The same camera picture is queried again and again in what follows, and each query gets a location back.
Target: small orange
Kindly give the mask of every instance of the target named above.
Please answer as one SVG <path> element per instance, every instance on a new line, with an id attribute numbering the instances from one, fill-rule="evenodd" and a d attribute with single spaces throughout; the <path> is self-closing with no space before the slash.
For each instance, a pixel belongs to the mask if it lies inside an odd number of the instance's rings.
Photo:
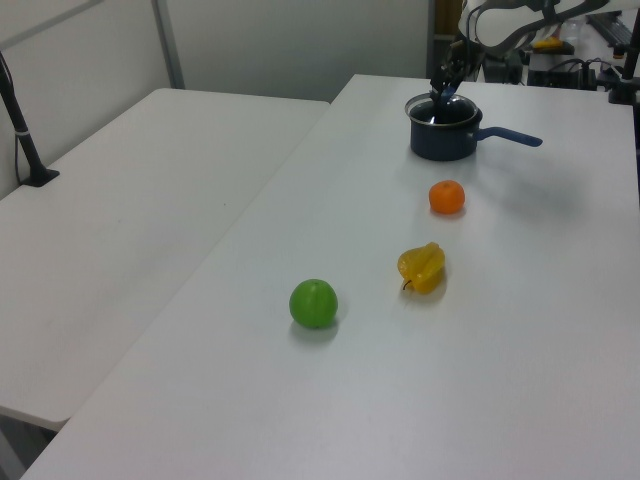
<path id="1" fill-rule="evenodd" d="M 464 206 L 464 188 L 454 180 L 436 183 L 429 190 L 429 203 L 434 212 L 450 215 Z"/>

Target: pot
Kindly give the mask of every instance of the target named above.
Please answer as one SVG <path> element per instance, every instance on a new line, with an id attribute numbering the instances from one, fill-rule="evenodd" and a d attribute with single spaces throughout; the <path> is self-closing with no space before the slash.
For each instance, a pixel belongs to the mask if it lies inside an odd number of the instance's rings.
<path id="1" fill-rule="evenodd" d="M 405 112 L 411 119 L 411 150 L 423 158 L 446 162 L 468 157 L 478 142 L 501 137 L 529 147 L 542 140 L 501 127 L 480 129 L 482 111 L 468 98 L 453 95 L 435 108 L 430 94 L 418 95 L 407 102 Z"/>

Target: apple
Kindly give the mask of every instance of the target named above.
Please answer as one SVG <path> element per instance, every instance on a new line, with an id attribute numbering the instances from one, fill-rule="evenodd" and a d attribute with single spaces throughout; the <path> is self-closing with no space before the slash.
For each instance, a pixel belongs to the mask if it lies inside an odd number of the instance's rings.
<path id="1" fill-rule="evenodd" d="M 305 280 L 291 294 L 289 311 L 303 327 L 328 328 L 338 311 L 338 297 L 324 280 Z"/>

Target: wall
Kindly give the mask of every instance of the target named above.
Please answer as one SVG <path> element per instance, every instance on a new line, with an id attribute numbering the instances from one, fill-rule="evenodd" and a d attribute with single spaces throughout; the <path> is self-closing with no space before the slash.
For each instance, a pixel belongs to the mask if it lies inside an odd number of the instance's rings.
<path id="1" fill-rule="evenodd" d="M 104 0 L 3 54 L 45 165 L 169 86 L 149 0 Z M 15 187 L 13 127 L 0 103 L 0 198 Z"/>
<path id="2" fill-rule="evenodd" d="M 332 101 L 355 73 L 426 76 L 430 0 L 160 0 L 189 89 Z"/>

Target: pot handle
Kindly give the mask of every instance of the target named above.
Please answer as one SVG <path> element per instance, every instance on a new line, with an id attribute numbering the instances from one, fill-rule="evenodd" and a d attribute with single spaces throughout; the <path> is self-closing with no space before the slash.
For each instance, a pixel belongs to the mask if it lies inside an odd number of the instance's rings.
<path id="1" fill-rule="evenodd" d="M 490 127 L 482 128 L 475 134 L 476 140 L 484 140 L 488 137 L 501 137 L 512 142 L 528 145 L 529 147 L 539 147 L 542 145 L 542 139 L 538 137 L 532 137 L 531 135 L 525 135 L 524 133 L 515 132 L 507 128 L 502 127 Z"/>

